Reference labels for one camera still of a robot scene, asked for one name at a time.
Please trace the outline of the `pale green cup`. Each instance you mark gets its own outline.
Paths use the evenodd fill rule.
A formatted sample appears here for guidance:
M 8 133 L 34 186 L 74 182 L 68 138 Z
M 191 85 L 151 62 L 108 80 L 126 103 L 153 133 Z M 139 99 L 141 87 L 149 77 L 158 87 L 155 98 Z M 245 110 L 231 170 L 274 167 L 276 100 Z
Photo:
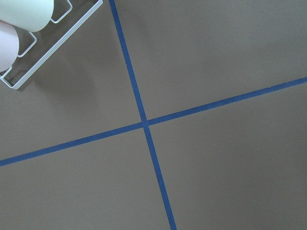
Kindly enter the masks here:
M 50 21 L 53 0 L 1 0 L 0 19 L 29 32 L 42 30 Z

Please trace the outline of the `pale pink cup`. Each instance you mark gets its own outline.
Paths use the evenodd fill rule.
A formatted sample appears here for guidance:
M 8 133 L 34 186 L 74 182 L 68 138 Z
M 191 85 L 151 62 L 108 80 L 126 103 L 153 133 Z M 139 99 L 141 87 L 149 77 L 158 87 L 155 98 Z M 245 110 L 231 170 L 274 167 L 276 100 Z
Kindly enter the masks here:
M 15 28 L 0 22 L 0 71 L 7 70 L 16 60 L 19 52 L 19 38 Z

